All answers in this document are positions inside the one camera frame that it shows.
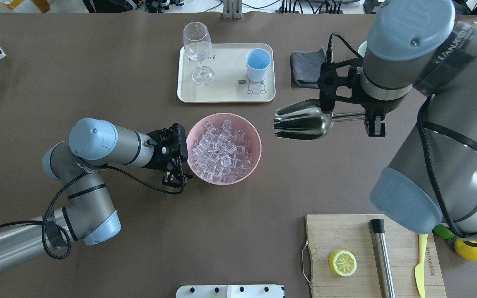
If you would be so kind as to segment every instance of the yellow lemon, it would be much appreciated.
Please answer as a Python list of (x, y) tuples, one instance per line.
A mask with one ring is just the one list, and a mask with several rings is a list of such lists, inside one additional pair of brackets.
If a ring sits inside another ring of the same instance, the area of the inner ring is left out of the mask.
[(454, 242), (454, 249), (463, 258), (477, 262), (477, 242), (476, 241), (463, 241), (456, 238)]
[(341, 276), (351, 276), (356, 271), (356, 258), (346, 250), (337, 250), (329, 257), (332, 271)]

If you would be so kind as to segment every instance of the gray cloth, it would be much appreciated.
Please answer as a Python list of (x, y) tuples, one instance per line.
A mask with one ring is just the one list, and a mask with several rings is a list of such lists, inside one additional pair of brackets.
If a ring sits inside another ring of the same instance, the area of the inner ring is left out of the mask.
[(293, 52), (290, 55), (290, 63), (294, 70), (294, 81), (301, 87), (319, 89), (318, 78), (324, 61), (323, 48), (317, 52)]

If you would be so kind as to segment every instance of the cable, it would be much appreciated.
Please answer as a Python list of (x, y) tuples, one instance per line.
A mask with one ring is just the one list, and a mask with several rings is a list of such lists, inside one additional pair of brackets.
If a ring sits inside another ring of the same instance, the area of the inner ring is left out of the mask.
[(242, 5), (247, 6), (247, 7), (249, 7), (249, 8), (253, 8), (254, 10), (259, 10), (259, 9), (261, 9), (261, 8), (267, 8), (268, 6), (272, 6), (273, 4), (276, 4), (276, 3), (279, 2), (279, 1), (280, 1), (280, 0), (277, 0), (276, 2), (273, 2), (272, 4), (268, 4), (268, 5), (262, 6), (262, 7), (253, 7), (253, 6), (248, 5), (248, 4), (246, 4), (246, 3), (242, 3)]
[(0, 224), (0, 228), (5, 228), (6, 226), (10, 225), (17, 225), (17, 224), (41, 224), (41, 221), (17, 221), (17, 222), (10, 222), (10, 223), (5, 223), (5, 224)]
[(303, 14), (303, 7), (301, 6), (301, 1), (295, 0), (294, 1), (294, 7), (292, 8), (292, 12), (296, 11), (296, 4), (299, 2), (299, 8), (301, 9), (301, 14)]
[(329, 38), (329, 44), (327, 45), (327, 51), (325, 52), (325, 62), (332, 62), (332, 38), (336, 36), (338, 37), (342, 42), (343, 44), (347, 47), (347, 49), (349, 49), (352, 53), (354, 53), (356, 55), (356, 57), (358, 58), (364, 58), (362, 55), (360, 55), (358, 53), (358, 51), (356, 51), (355, 49), (353, 49), (353, 47), (349, 44), (349, 42), (347, 42), (345, 40), (345, 38), (343, 38), (341, 35), (339, 35), (337, 32), (334, 32), (333, 34), (331, 34), (330, 38)]
[(327, 3), (328, 1), (329, 1), (329, 0), (325, 0), (325, 2), (322, 2), (322, 3), (320, 4), (320, 7), (318, 7), (318, 10), (316, 10), (315, 13), (321, 13), (321, 8), (322, 8), (325, 4), (327, 5), (327, 7), (329, 7), (330, 4)]
[(33, 225), (41, 225), (41, 236), (42, 236), (42, 244), (43, 244), (43, 249), (45, 252), (54, 259), (61, 260), (67, 258), (70, 253), (71, 253), (71, 240), (69, 234), (66, 232), (64, 228), (62, 228), (59, 225), (56, 225), (56, 228), (59, 232), (62, 232), (64, 234), (64, 237), (66, 238), (66, 245), (67, 245), (67, 252), (65, 253), (64, 256), (58, 256), (55, 255), (54, 253), (51, 252), (51, 249), (47, 246), (47, 240), (46, 240), (46, 226), (47, 226), (47, 217), (51, 210), (53, 209), (53, 206), (55, 205), (56, 200), (60, 197), (60, 195), (71, 185), (73, 185), (76, 181), (81, 179), (82, 177), (85, 176), (85, 173), (80, 174), (78, 177), (74, 178), (72, 181), (70, 181), (68, 184), (64, 185), (58, 193), (55, 195), (53, 200), (51, 201), (51, 204), (49, 204), (49, 208), (47, 208), (47, 211), (45, 212), (45, 215), (43, 216), (43, 219), (41, 221), (17, 221), (17, 222), (9, 222), (5, 224), (0, 224), (0, 228), (5, 228), (6, 226), (11, 226), (11, 225), (18, 225), (18, 224), (33, 224)]
[(310, 3), (310, 0), (305, 0), (305, 1), (308, 3), (308, 5), (310, 5), (310, 9), (312, 10), (312, 13), (316, 13), (314, 12), (314, 6), (312, 6), (312, 3)]
[(426, 114), (426, 109), (430, 105), (431, 96), (426, 98), (424, 104), (422, 104), (419, 112), (417, 113), (417, 130), (419, 132), (419, 137), (421, 139), (422, 144), (422, 152), (424, 154), (424, 164), (426, 166), (426, 173), (428, 174), (428, 179), (430, 180), (430, 184), (432, 185), (432, 189), (436, 196), (437, 202), (439, 203), (439, 208), (443, 213), (443, 217), (448, 224), (448, 228), (450, 231), (458, 236), (459, 238), (468, 238), (477, 235), (475, 233), (464, 233), (456, 227), (454, 221), (450, 217), (448, 210), (446, 209), (445, 201), (443, 200), (443, 194), (441, 193), (441, 189), (439, 188), (439, 184), (437, 183), (437, 177), (434, 171), (434, 164), (432, 162), (432, 155), (430, 150), (430, 143), (428, 141), (428, 136), (426, 135), (426, 131), (424, 128), (424, 115)]
[(168, 190), (164, 190), (164, 189), (161, 189), (161, 188), (154, 187), (154, 186), (146, 183), (145, 181), (142, 181), (138, 177), (135, 177), (134, 175), (128, 173), (127, 171), (121, 170), (120, 168), (116, 168), (114, 166), (106, 166), (106, 168), (109, 168), (110, 170), (115, 170), (117, 172), (123, 173), (123, 174), (127, 175), (128, 177), (130, 177), (131, 179), (134, 179), (135, 181), (141, 183), (142, 185), (144, 185), (148, 188), (157, 190), (159, 192), (163, 192), (163, 193), (168, 194), (168, 195), (179, 195), (179, 194), (181, 194), (183, 192), (183, 188), (185, 186), (185, 177), (183, 176), (183, 169), (182, 169), (181, 166), (180, 166), (180, 174), (181, 174), (181, 189), (180, 189), (180, 191), (168, 191)]
[(67, 258), (70, 255), (70, 253), (71, 253), (71, 240), (70, 240), (69, 235), (67, 234), (66, 230), (62, 228), (61, 232), (63, 232), (63, 234), (64, 234), (64, 236), (66, 237), (66, 240), (67, 240), (67, 242), (66, 242), (67, 251), (66, 251), (65, 255), (63, 255), (63, 256), (55, 255), (53, 252), (51, 252), (51, 249), (49, 249), (49, 247), (47, 246), (47, 240), (46, 240), (47, 217), (49, 216), (49, 213), (53, 209), (53, 206), (55, 205), (55, 202), (56, 202), (56, 200), (58, 200), (60, 195), (68, 187), (73, 185), (76, 181), (78, 181), (79, 179), (81, 179), (85, 175), (86, 175), (86, 173), (82, 173), (82, 174), (78, 175), (76, 178), (74, 178), (72, 181), (70, 181), (68, 184), (64, 185), (64, 187), (61, 188), (58, 191), (58, 193), (55, 195), (55, 197), (51, 201), (51, 204), (49, 204), (49, 207), (47, 208), (47, 211), (45, 212), (45, 215), (43, 216), (42, 225), (41, 225), (41, 242), (43, 244), (43, 249), (45, 249), (45, 252), (53, 259), (62, 260), (62, 259)]
[(220, 0), (220, 3), (218, 3), (218, 5), (206, 9), (206, 10), (204, 10), (204, 12), (208, 12), (210, 10), (213, 10), (213, 9), (217, 8), (218, 6), (222, 5), (223, 3), (224, 3), (224, 0)]

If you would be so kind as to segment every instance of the plastic cup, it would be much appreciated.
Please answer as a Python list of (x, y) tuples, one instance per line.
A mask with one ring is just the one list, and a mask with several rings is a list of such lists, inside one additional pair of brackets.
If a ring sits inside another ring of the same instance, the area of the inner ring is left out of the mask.
[(253, 49), (246, 55), (246, 69), (250, 81), (262, 82), (268, 74), (271, 56), (265, 49)]

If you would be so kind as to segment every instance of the cartoon print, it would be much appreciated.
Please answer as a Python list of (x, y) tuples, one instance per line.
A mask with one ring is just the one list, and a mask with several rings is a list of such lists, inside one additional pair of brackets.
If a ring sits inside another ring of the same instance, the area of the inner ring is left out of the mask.
[(257, 93), (257, 94), (262, 93), (262, 94), (264, 94), (264, 93), (266, 93), (265, 83), (264, 82), (255, 83), (255, 82), (250, 81), (250, 84), (248, 85), (247, 93), (248, 94), (252, 94), (252, 93)]

